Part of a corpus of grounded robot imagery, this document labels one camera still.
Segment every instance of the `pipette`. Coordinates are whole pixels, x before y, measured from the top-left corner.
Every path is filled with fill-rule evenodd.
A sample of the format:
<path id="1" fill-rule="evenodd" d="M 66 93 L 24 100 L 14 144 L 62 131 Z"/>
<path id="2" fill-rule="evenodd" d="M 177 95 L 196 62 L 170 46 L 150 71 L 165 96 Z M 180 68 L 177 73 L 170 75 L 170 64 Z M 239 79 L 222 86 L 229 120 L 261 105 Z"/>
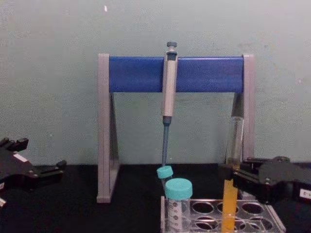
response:
<path id="1" fill-rule="evenodd" d="M 164 57 L 164 68 L 163 68 L 163 150 L 162 150 L 162 166 L 166 165 L 167 162 L 167 147 L 169 140 L 169 127 L 172 121 L 174 99 L 176 92 L 176 76 L 177 76 L 177 47 L 176 42 L 168 42 L 167 47 L 169 48 Z"/>

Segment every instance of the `tube label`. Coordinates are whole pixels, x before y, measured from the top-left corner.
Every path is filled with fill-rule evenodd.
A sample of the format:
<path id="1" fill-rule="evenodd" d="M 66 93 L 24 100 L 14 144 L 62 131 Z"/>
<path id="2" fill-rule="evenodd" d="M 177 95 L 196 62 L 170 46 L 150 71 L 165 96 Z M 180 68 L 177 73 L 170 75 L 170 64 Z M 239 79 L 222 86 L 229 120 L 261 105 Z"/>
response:
<path id="1" fill-rule="evenodd" d="M 183 229 L 181 202 L 173 200 L 168 202 L 168 219 L 170 228 L 174 228 L 177 231 Z"/>

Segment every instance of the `tube with yellow liquid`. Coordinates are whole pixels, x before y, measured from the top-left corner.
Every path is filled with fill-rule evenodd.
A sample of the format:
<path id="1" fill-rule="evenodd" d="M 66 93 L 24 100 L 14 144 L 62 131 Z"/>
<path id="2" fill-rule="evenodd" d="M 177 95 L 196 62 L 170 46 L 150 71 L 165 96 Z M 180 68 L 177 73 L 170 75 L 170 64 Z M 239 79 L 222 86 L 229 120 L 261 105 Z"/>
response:
<path id="1" fill-rule="evenodd" d="M 234 169 L 240 167 L 243 140 L 242 95 L 235 94 L 231 114 L 229 139 L 226 148 L 226 164 Z M 234 232 L 235 213 L 237 208 L 238 189 L 233 180 L 224 183 L 222 233 Z"/>

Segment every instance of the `black table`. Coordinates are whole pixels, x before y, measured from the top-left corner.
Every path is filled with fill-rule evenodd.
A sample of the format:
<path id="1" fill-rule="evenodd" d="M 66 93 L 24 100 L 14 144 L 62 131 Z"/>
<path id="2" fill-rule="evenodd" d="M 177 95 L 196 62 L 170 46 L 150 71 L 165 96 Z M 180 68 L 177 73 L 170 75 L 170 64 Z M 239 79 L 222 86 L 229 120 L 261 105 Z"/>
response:
<path id="1" fill-rule="evenodd" d="M 1 233 L 159 233 L 159 165 L 122 166 L 110 204 L 97 204 L 97 166 L 68 166 L 61 183 L 32 193 L 1 195 Z M 221 199 L 217 165 L 173 165 L 174 177 L 192 181 L 192 198 Z M 281 201 L 274 208 L 288 233 L 311 233 L 311 205 Z"/>

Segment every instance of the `gray stand leg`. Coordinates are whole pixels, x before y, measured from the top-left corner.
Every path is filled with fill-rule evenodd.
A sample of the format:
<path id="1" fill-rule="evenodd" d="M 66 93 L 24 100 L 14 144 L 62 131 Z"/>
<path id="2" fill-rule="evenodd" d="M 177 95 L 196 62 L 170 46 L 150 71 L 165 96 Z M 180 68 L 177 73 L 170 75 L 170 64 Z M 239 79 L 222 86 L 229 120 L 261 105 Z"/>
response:
<path id="1" fill-rule="evenodd" d="M 98 55 L 98 203 L 110 203 L 119 171 L 113 94 L 109 93 L 109 54 Z"/>
<path id="2" fill-rule="evenodd" d="M 242 159 L 254 158 L 255 146 L 255 58 L 244 54 L 244 130 Z"/>

